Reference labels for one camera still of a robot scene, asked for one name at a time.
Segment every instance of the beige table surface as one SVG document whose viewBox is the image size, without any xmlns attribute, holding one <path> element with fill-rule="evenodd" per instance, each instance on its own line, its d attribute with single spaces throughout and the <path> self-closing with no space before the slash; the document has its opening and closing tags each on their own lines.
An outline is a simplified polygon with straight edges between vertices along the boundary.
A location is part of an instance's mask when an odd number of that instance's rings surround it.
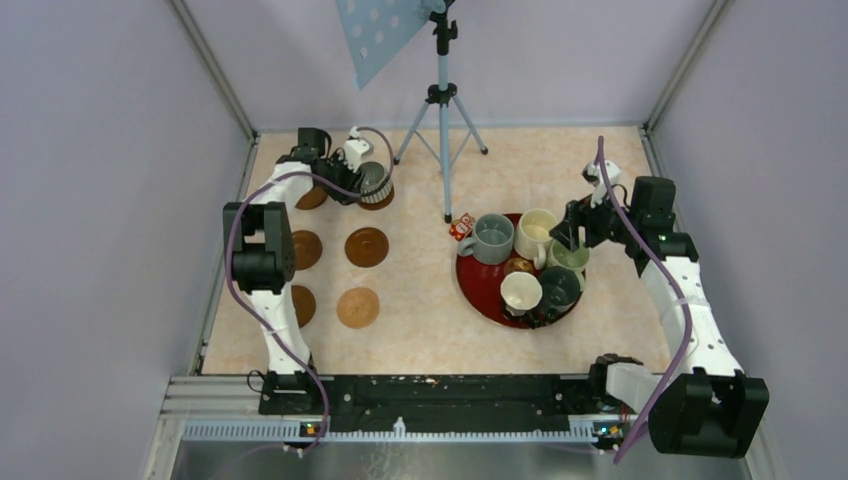
<svg viewBox="0 0 848 480">
<path fill-rule="evenodd" d="M 649 174 L 635 127 L 483 129 L 489 147 L 483 156 L 473 138 L 454 165 L 453 214 L 547 208 L 561 216 L 565 204 L 592 191 L 580 175 L 595 157 L 597 136 L 606 138 L 607 158 L 633 178 Z M 397 149 L 404 131 L 386 132 Z M 438 150 L 438 132 L 424 131 Z M 451 132 L 454 151 L 464 131 Z M 388 165 L 379 138 L 373 160 Z M 333 132 L 336 145 L 346 132 Z M 296 135 L 265 134 L 250 191 L 270 175 L 274 162 L 296 143 Z M 323 374 L 387 373 L 578 373 L 600 354 L 634 356 L 662 371 L 669 353 L 657 312 L 633 262 L 620 245 L 592 251 L 589 284 L 575 309 L 554 325 L 538 330 L 501 326 L 479 314 L 464 298 L 454 275 L 457 242 L 443 219 L 439 165 L 414 138 L 394 171 L 395 199 L 380 211 L 332 200 L 311 211 L 294 210 L 292 230 L 318 234 L 324 252 L 313 267 L 299 271 L 294 284 L 308 287 L 317 310 L 302 329 L 314 362 Z M 387 258 L 370 269 L 352 265 L 344 242 L 358 228 L 373 226 L 390 242 Z M 352 330 L 336 317 L 336 302 L 348 289 L 368 287 L 381 310 L 369 327 Z M 221 295 L 203 373 L 266 370 L 268 352 L 258 323 Z"/>
</svg>

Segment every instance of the small red box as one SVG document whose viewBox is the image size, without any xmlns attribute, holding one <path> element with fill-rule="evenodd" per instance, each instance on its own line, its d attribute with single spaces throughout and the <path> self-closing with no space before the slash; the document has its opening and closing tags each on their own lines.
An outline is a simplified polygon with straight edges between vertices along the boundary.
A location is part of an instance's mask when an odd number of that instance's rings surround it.
<svg viewBox="0 0 848 480">
<path fill-rule="evenodd" d="M 464 213 L 461 217 L 451 222 L 451 228 L 448 230 L 448 233 L 450 233 L 451 236 L 459 242 L 463 238 L 467 237 L 473 228 L 474 217 L 468 213 Z"/>
</svg>

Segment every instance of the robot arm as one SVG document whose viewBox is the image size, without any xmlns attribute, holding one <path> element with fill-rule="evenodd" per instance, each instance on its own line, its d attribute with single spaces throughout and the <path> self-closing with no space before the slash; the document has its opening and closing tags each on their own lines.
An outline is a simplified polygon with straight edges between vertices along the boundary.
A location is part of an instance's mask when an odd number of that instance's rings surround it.
<svg viewBox="0 0 848 480">
<path fill-rule="evenodd" d="M 326 140 L 329 134 L 314 128 L 298 130 L 298 145 L 289 155 L 277 161 L 267 183 L 272 185 L 254 198 L 239 222 L 239 232 L 233 247 L 233 279 L 245 292 L 254 310 L 273 328 L 263 332 L 268 346 L 269 371 L 292 374 L 303 369 L 292 360 L 273 339 L 277 334 L 289 349 L 304 363 L 309 363 L 309 347 L 303 341 L 297 324 L 292 300 L 291 280 L 294 278 L 294 245 L 288 216 L 297 202 L 310 190 L 315 174 L 345 190 L 358 192 L 362 181 L 359 166 L 373 152 L 373 146 L 361 138 L 354 127 L 350 137 L 339 149 L 328 155 Z M 300 172 L 277 180 L 286 174 Z M 342 204 L 356 199 L 331 190 L 330 197 Z M 234 223 L 239 203 L 224 207 L 224 238 Z M 264 239 L 249 243 L 247 237 L 263 232 Z"/>
<path fill-rule="evenodd" d="M 614 184 L 620 170 L 613 162 L 602 161 Z M 744 456 L 768 404 L 768 389 L 762 379 L 743 373 L 719 332 L 701 286 L 694 243 L 688 234 L 673 231 L 674 183 L 657 177 L 636 178 L 626 214 L 676 280 L 684 300 L 678 299 L 665 275 L 625 228 L 598 170 L 594 162 L 583 170 L 595 192 L 569 202 L 563 221 L 551 230 L 551 236 L 572 251 L 581 243 L 581 227 L 583 243 L 589 248 L 607 240 L 624 244 L 651 294 L 672 356 L 684 340 L 684 303 L 692 316 L 692 334 L 683 359 L 649 411 L 647 425 L 654 447 L 662 453 Z M 596 364 L 593 369 L 603 379 L 604 393 L 636 412 L 645 408 L 660 381 L 659 375 L 634 363 Z"/>
</svg>

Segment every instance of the brown coaster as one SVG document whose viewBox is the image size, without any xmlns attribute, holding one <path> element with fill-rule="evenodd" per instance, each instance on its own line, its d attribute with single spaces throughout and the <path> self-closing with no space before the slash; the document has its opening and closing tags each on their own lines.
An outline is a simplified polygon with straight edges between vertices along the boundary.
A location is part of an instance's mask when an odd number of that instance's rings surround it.
<svg viewBox="0 0 848 480">
<path fill-rule="evenodd" d="M 321 258 L 324 247 L 318 235 L 309 230 L 298 230 L 292 234 L 294 239 L 295 269 L 306 270 Z"/>
<path fill-rule="evenodd" d="M 297 202 L 295 208 L 300 210 L 312 210 L 313 208 L 318 208 L 327 200 L 327 191 L 319 186 L 312 187 L 312 190 L 309 191 L 306 195 L 300 197 L 300 201 Z"/>
<path fill-rule="evenodd" d="M 360 228 L 350 234 L 345 242 L 345 255 L 357 267 L 379 265 L 389 254 L 389 239 L 373 227 Z"/>
<path fill-rule="evenodd" d="M 346 291 L 336 305 L 336 315 L 348 328 L 365 328 L 374 323 L 379 313 L 379 297 L 374 290 L 365 287 Z"/>
<path fill-rule="evenodd" d="M 371 210 L 371 211 L 382 210 L 382 209 L 388 207 L 389 204 L 392 203 L 392 200 L 394 200 L 394 199 L 395 199 L 395 187 L 394 187 L 394 185 L 392 185 L 392 189 L 389 191 L 388 197 L 380 200 L 377 203 L 362 203 L 362 202 L 359 202 L 359 206 L 362 207 L 362 209 L 364 209 L 364 210 Z"/>
<path fill-rule="evenodd" d="M 292 302 L 297 325 L 303 328 L 315 316 L 315 295 L 302 285 L 292 285 Z"/>
<path fill-rule="evenodd" d="M 530 263 L 530 260 L 521 257 L 510 258 L 504 266 L 504 276 L 513 272 L 533 273 L 533 270 L 533 264 Z"/>
</svg>

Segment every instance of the red tray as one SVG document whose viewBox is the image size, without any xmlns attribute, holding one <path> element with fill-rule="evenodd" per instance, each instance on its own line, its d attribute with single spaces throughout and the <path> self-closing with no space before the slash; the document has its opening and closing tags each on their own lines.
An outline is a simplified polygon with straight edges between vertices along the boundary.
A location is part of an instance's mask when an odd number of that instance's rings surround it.
<svg viewBox="0 0 848 480">
<path fill-rule="evenodd" d="M 515 225 L 518 230 L 518 220 L 521 218 L 520 213 L 507 213 L 506 217 Z M 515 250 L 509 255 L 509 258 L 518 257 Z M 494 320 L 501 325 L 506 325 L 512 328 L 530 328 L 529 325 L 507 318 L 501 310 L 501 282 L 504 279 L 504 267 L 506 262 L 499 265 L 485 265 L 477 261 L 473 255 L 467 257 L 456 256 L 456 277 L 459 282 L 459 288 L 465 298 L 482 313 L 486 318 Z M 533 275 L 539 276 L 539 271 L 534 269 Z M 559 321 L 564 316 L 568 315 L 577 302 L 583 297 L 581 293 L 577 300 L 562 314 L 561 317 L 554 320 Z"/>
</svg>

